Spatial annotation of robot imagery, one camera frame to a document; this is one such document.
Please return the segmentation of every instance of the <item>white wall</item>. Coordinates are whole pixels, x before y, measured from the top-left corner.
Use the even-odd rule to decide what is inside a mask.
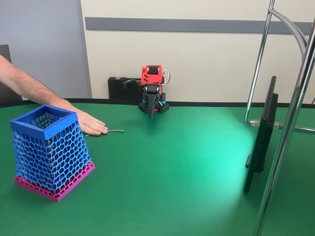
[[[265,20],[269,5],[268,0],[81,2],[83,17],[225,20]],[[275,9],[293,21],[312,22],[315,1],[276,0]],[[164,88],[169,101],[246,102],[261,41],[261,34],[226,33],[85,30],[85,36],[93,98],[108,98],[109,77],[140,77],[142,66],[161,64],[172,74]],[[300,64],[292,35],[268,35],[254,102],[264,102],[273,75],[279,102],[289,102]],[[304,103],[315,96],[314,78]]]

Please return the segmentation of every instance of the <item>gray stripe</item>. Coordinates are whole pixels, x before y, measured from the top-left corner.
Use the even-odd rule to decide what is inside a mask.
[[[310,34],[313,23],[295,22],[295,24],[303,34]],[[265,22],[85,17],[85,25],[87,30],[262,33]],[[278,21],[270,23],[269,33],[291,34],[290,30],[282,22]]]

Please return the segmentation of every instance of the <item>black chair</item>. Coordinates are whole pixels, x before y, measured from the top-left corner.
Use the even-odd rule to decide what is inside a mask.
[[[0,45],[0,55],[11,63],[9,45]],[[8,86],[0,83],[0,103],[22,101],[22,97],[16,94]]]

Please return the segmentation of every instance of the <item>small stick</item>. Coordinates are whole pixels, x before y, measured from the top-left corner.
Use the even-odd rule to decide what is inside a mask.
[[[123,133],[124,131],[121,129],[111,129],[111,130],[108,130],[107,132],[121,132],[121,133]]]

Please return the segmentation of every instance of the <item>3d printed basket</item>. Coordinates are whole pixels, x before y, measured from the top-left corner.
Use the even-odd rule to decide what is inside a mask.
[[[95,168],[75,112],[42,105],[11,129],[21,187],[58,202]]]

